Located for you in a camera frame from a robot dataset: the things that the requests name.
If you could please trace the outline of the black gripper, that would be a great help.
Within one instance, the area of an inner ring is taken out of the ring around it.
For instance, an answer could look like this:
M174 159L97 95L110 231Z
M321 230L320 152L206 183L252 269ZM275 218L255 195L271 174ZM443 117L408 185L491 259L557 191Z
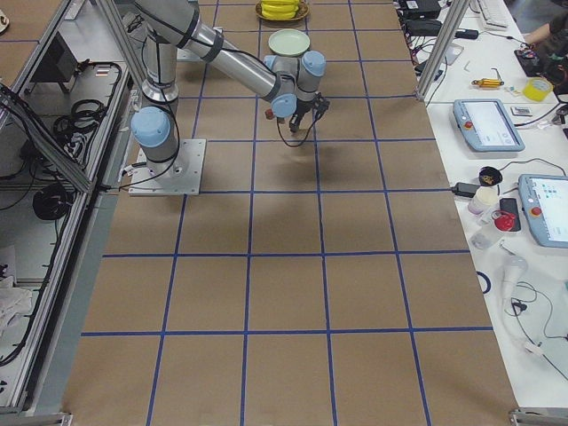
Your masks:
M315 118L313 120L315 122L320 120L329 109L329 106L329 100L323 97L320 92L317 92L312 100L304 101L299 99L296 102L296 111L289 119L290 131L298 132L299 125L301 124L304 116L312 111L315 112Z

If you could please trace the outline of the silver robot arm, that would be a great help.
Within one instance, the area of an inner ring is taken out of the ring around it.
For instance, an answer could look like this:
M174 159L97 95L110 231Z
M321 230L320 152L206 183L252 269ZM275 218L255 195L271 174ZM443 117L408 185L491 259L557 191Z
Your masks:
M192 1L136 1L146 22L146 79L142 92L147 107L166 113L178 100L176 64L179 50L190 51L203 62L238 81L270 104L273 114L288 119L291 132L304 116L319 121L329 108L320 91L326 59L318 51L298 57L268 55L264 59L238 49L225 36L206 25Z

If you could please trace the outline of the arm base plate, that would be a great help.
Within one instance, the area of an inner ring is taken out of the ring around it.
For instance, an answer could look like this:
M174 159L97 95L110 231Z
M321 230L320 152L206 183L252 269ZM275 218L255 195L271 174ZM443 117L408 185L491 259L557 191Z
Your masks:
M209 53L209 48L202 46L197 51L177 49L178 62L206 62L204 57Z
M132 171L132 196L198 195L201 190L201 174L206 153L205 139L182 139L177 159L157 164L146 161L142 148L138 150L137 162L146 165Z

